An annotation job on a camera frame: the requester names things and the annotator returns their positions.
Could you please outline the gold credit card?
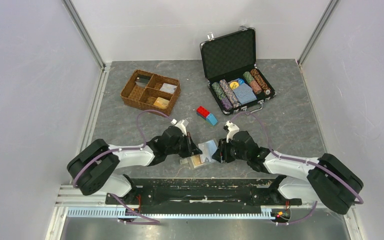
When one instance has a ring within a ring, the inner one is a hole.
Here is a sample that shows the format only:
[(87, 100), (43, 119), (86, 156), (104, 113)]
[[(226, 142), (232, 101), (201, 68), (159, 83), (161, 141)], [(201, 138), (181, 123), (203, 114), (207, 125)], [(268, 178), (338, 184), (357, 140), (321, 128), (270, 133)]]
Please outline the gold credit card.
[(191, 165), (193, 168), (197, 168), (203, 164), (201, 161), (200, 155), (194, 155), (190, 159), (191, 159)]

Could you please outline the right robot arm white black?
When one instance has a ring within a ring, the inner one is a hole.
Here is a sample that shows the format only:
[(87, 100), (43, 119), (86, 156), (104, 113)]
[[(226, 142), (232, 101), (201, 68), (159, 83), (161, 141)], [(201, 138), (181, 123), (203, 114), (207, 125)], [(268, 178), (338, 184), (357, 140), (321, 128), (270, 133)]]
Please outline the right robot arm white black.
[(352, 205), (362, 202), (357, 196), (363, 181), (330, 153), (310, 158), (282, 154), (258, 146), (247, 131), (239, 131), (230, 139), (220, 139), (212, 158), (220, 163), (243, 160), (256, 172), (284, 176), (268, 191), (275, 204), (308, 199), (344, 215)]

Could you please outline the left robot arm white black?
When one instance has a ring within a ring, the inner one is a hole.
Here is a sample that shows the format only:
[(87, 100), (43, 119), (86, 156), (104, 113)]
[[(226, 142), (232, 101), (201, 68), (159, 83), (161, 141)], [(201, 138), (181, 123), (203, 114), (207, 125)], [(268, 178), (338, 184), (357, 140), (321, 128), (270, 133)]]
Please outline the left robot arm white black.
[(178, 126), (169, 126), (145, 146), (116, 146), (97, 139), (74, 157), (66, 169), (72, 177), (72, 185), (84, 196), (103, 191), (131, 204), (137, 198), (137, 190), (128, 177), (114, 176), (115, 170), (158, 165), (169, 155), (188, 158), (201, 153), (189, 132)]

